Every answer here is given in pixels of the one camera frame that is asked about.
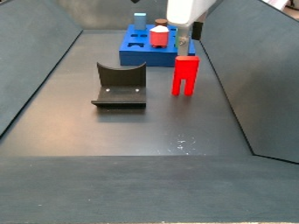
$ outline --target red peg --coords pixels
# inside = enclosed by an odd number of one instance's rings
[[[178,56],[175,58],[174,77],[173,77],[173,94],[181,94],[182,80],[185,83],[185,94],[193,95],[197,74],[201,64],[198,56]]]

